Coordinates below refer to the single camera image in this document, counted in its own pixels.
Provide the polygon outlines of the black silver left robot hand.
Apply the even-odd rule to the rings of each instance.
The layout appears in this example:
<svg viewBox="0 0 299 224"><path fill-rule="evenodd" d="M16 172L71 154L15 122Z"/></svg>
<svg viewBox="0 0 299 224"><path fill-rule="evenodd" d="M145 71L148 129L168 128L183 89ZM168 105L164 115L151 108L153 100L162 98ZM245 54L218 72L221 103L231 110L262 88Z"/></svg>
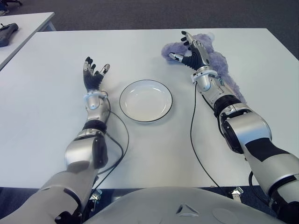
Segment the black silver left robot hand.
<svg viewBox="0 0 299 224"><path fill-rule="evenodd" d="M110 64L105 64L104 67L98 71L93 59L87 57L83 65L83 81L87 92L99 90L100 84L110 69Z"/></svg>

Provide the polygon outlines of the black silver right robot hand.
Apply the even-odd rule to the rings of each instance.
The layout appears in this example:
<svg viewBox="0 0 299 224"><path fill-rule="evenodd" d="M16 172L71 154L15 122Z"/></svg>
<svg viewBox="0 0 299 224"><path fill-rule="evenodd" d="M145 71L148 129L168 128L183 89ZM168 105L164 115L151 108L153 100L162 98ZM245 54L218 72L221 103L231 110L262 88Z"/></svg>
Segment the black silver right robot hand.
<svg viewBox="0 0 299 224"><path fill-rule="evenodd" d="M188 50L191 51L191 56L183 56L178 53L169 53L169 57L174 61L178 61L194 70L198 70L201 67L209 66L208 53L201 42L196 40L191 34L186 31L181 31L184 37L181 39L185 46L188 46Z"/></svg>

